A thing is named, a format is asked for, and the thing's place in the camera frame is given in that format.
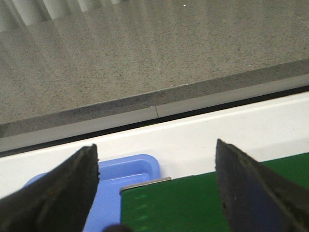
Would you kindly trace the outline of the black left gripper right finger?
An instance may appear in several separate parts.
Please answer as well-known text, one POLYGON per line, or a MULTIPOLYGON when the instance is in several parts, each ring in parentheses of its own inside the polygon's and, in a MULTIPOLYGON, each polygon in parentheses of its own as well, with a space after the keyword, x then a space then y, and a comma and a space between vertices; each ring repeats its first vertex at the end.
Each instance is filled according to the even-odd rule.
POLYGON ((307 232, 309 190, 232 144, 217 140, 215 170, 223 214, 233 232, 307 232))

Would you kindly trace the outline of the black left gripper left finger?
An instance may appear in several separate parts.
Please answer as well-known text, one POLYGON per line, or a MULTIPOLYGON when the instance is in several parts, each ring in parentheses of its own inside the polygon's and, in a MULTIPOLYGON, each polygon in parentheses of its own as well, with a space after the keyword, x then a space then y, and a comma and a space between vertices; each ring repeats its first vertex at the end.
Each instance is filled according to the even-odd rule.
POLYGON ((81 232, 99 183, 97 146, 84 146, 59 166, 0 201, 2 232, 81 232))

